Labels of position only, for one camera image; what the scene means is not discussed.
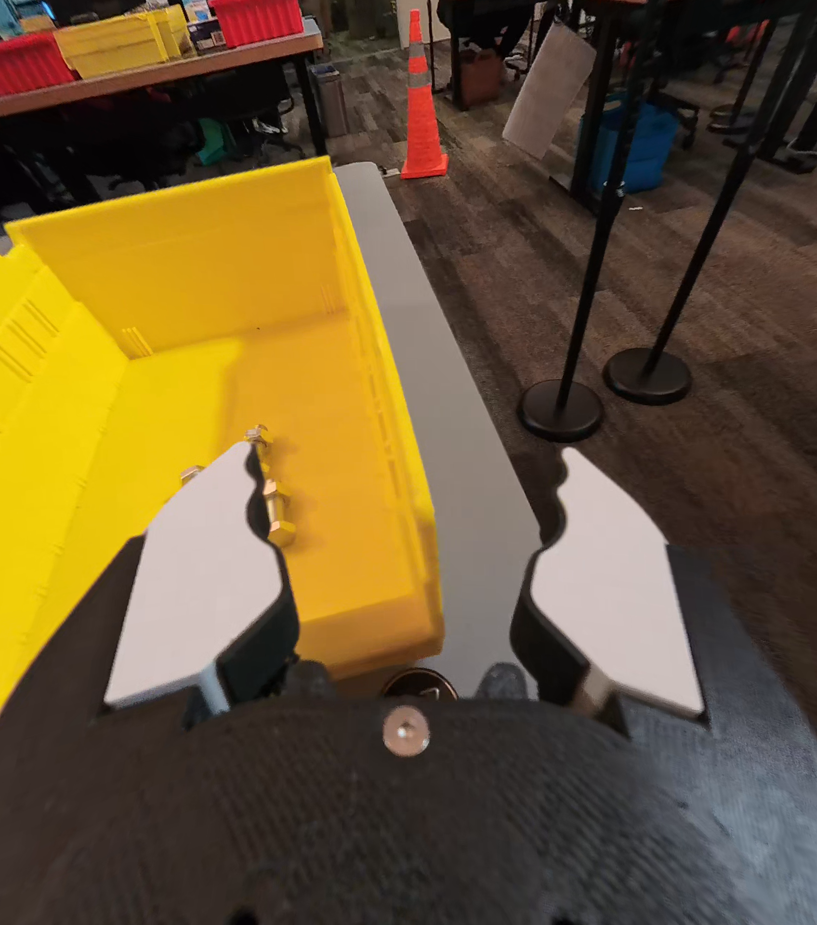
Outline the wooden table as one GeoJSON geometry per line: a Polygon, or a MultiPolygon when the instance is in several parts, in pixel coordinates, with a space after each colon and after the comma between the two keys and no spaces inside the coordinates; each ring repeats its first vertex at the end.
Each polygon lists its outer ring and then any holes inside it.
{"type": "Polygon", "coordinates": [[[208,55],[191,56],[34,91],[0,96],[0,119],[141,88],[171,85],[185,79],[243,66],[265,62],[291,63],[296,70],[315,155],[326,156],[326,135],[315,94],[310,85],[308,70],[312,57],[323,49],[322,32],[313,17],[303,17],[302,20],[303,29],[297,34],[255,42],[208,55]]]}

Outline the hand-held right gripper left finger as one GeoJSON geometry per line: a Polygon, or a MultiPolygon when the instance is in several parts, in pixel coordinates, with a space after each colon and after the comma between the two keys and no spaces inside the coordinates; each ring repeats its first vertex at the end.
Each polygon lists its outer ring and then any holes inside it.
{"type": "Polygon", "coordinates": [[[267,538],[264,487],[254,446],[238,442],[151,520],[105,707],[189,691],[216,715],[280,692],[300,623],[285,556],[267,538]]]}

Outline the white leaning board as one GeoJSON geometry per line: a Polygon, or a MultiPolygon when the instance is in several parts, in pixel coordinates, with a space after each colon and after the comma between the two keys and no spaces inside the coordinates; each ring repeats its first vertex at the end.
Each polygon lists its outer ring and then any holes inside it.
{"type": "Polygon", "coordinates": [[[503,140],[541,160],[596,62],[596,52],[566,25],[547,32],[510,111],[503,140]]]}

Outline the large yellow plastic bin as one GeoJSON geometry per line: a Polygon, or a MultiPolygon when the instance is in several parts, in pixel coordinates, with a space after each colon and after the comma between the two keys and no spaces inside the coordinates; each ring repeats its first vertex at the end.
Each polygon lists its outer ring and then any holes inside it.
{"type": "Polygon", "coordinates": [[[129,538],[264,425],[299,610],[334,679],[440,653],[435,507],[327,158],[7,225],[0,709],[129,538]]]}

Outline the brown bag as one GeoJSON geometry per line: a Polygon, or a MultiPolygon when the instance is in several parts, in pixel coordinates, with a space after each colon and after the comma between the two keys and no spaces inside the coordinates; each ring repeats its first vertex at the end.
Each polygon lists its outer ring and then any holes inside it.
{"type": "Polygon", "coordinates": [[[461,109],[469,110],[495,101],[505,83],[504,59],[495,48],[460,52],[461,109]]]}

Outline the black round disc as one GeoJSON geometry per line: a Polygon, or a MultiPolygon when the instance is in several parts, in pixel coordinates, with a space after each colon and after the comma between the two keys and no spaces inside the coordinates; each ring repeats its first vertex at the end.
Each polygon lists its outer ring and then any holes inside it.
{"type": "Polygon", "coordinates": [[[457,701],[460,695],[444,675],[432,669],[412,666],[394,674],[383,684],[383,698],[415,698],[437,702],[457,701]]]}

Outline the blue floor bin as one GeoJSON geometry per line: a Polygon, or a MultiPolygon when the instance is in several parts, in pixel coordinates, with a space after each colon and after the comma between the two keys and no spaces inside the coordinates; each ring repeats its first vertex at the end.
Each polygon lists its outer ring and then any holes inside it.
{"type": "MultiPolygon", "coordinates": [[[[589,173],[589,189],[600,195],[610,172],[622,122],[624,98],[611,94],[605,101],[589,173]]],[[[633,143],[622,178],[627,194],[652,191],[662,183],[664,168],[679,130],[669,111],[642,101],[633,143]]]]}

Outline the grey trash can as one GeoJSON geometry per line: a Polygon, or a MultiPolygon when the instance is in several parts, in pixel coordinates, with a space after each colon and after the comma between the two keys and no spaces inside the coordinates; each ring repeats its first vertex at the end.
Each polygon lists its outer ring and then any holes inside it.
{"type": "Polygon", "coordinates": [[[310,82],[319,107],[325,136],[329,139],[350,133],[342,73],[332,64],[309,66],[310,82]]]}

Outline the silver bolt with nut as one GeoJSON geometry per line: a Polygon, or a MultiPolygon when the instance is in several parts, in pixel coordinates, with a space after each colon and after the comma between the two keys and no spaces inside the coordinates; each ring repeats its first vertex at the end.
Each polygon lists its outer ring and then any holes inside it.
{"type": "Polygon", "coordinates": [[[290,493],[284,483],[267,478],[263,498],[268,517],[268,540],[276,548],[285,549],[297,537],[297,527],[289,519],[290,493]]]}

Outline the green plastic item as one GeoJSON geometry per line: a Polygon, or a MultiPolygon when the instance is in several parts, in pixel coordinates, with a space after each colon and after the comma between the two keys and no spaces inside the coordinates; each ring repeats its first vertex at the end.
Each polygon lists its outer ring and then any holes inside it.
{"type": "Polygon", "coordinates": [[[227,125],[215,119],[198,119],[197,124],[203,143],[196,157],[202,166],[217,165],[236,156],[237,146],[227,125]]]}

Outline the black stanchion post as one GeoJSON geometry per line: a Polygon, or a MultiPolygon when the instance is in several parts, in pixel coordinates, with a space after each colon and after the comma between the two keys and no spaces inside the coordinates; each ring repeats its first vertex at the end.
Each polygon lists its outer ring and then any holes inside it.
{"type": "Polygon", "coordinates": [[[765,94],[745,141],[737,149],[653,346],[622,351],[606,364],[604,381],[621,399],[648,406],[665,406],[683,399],[690,392],[691,371],[679,357],[668,353],[667,346],[751,169],[782,95],[783,90],[778,89],[765,94]]]}
{"type": "MultiPolygon", "coordinates": [[[[597,10],[600,29],[597,50],[603,58],[602,63],[593,67],[589,81],[576,162],[567,189],[569,196],[584,206],[589,204],[588,198],[592,192],[588,181],[621,23],[618,5],[619,2],[600,2],[597,10]]],[[[604,419],[600,398],[591,388],[576,381],[576,372],[611,232],[625,197],[623,177],[629,163],[636,125],[643,108],[648,71],[655,56],[657,37],[667,5],[663,1],[650,1],[643,5],[644,17],[638,40],[634,43],[634,60],[628,73],[618,139],[597,202],[592,244],[562,373],[559,378],[543,380],[524,390],[518,403],[518,419],[524,428],[548,442],[563,444],[584,440],[599,429],[604,419]]]]}

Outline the orange traffic cone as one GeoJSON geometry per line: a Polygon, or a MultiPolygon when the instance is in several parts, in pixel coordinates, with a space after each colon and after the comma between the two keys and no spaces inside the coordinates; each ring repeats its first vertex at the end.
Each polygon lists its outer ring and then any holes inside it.
{"type": "Polygon", "coordinates": [[[448,154],[442,149],[435,113],[431,70],[418,8],[410,11],[408,45],[407,154],[400,178],[425,179],[445,176],[448,154]]]}

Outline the yellow ribbed bin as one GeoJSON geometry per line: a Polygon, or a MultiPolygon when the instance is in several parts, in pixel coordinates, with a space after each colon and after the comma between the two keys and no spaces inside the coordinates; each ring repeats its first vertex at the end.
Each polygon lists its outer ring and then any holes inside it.
{"type": "Polygon", "coordinates": [[[55,32],[64,62],[79,79],[166,64],[196,56],[183,7],[142,8],[55,32]]]}

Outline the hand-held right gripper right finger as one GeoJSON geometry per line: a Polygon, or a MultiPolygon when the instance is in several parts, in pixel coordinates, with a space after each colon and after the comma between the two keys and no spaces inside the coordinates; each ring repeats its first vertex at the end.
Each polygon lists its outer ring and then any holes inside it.
{"type": "Polygon", "coordinates": [[[558,527],[526,565],[509,641],[537,699],[597,717],[618,697],[681,720],[705,700],[669,560],[644,508],[577,449],[558,527]]]}

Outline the red ribbed bin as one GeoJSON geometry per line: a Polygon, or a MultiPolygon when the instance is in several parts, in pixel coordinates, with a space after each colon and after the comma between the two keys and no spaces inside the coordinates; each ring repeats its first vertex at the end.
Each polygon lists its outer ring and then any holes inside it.
{"type": "Polygon", "coordinates": [[[45,30],[0,40],[0,97],[75,82],[55,38],[45,30]]]}
{"type": "Polygon", "coordinates": [[[305,30],[298,1],[210,1],[209,5],[230,49],[305,30]]]}

